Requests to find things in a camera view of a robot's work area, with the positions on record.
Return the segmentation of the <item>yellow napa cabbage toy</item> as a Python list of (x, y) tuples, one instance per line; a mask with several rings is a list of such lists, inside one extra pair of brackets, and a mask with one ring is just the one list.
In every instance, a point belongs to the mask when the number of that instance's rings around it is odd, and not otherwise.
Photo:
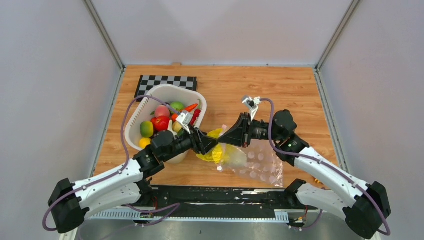
[(224, 143), (219, 143), (205, 155), (198, 153), (196, 157), (204, 162), (214, 163), (219, 172), (224, 168), (242, 168), (248, 162), (247, 155), (240, 148)]

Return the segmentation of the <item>clear zip top bag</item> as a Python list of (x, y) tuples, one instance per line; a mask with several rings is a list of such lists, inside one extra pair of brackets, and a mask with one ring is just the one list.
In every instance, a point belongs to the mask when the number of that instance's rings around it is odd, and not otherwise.
[(267, 140), (252, 140), (246, 148), (240, 148), (247, 156), (244, 167), (229, 168), (235, 175), (262, 182), (273, 187), (284, 186), (283, 162), (273, 152)]

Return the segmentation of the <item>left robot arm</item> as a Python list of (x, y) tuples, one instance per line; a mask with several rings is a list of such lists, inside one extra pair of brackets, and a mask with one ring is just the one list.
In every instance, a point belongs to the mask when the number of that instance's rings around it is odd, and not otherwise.
[(79, 227), (86, 218), (102, 210), (137, 202), (149, 206), (153, 193), (147, 189), (147, 178), (165, 168), (164, 163), (189, 150), (205, 155), (218, 144), (198, 128), (179, 137), (164, 130), (151, 143), (126, 162), (96, 177), (70, 182), (60, 180), (50, 198), (42, 225), (46, 231), (67, 233)]

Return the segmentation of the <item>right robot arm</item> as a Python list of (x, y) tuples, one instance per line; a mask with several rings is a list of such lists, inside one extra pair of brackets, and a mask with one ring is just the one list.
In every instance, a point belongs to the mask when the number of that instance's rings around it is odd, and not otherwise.
[(392, 211), (385, 186), (377, 181), (368, 183), (337, 167), (301, 139), (295, 133), (296, 128), (288, 110), (278, 111), (269, 122), (241, 113), (218, 142), (246, 148), (252, 140), (268, 140), (280, 160), (309, 173), (328, 187), (323, 190), (295, 180), (285, 195), (290, 208), (306, 205), (331, 213), (364, 239), (369, 240), (376, 233), (390, 236), (387, 218)]

